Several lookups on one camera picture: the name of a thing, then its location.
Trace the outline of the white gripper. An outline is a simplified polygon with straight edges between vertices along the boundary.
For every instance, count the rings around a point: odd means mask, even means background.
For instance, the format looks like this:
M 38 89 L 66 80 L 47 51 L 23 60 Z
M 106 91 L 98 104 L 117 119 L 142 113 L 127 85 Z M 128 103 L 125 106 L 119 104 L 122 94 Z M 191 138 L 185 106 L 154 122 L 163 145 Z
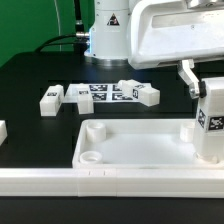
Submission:
M 206 84 L 192 69 L 194 61 L 224 57 L 224 0 L 139 0 L 131 8 L 127 41 L 133 68 L 178 62 L 191 98 L 204 98 Z

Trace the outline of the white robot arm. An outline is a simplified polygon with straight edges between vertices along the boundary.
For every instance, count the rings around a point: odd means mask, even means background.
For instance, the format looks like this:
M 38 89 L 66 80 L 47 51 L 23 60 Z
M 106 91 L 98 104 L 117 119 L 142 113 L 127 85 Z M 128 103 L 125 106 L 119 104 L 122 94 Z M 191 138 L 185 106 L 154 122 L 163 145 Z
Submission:
M 205 85 L 192 68 L 224 59 L 224 0 L 94 0 L 85 57 L 135 69 L 176 65 L 193 98 Z

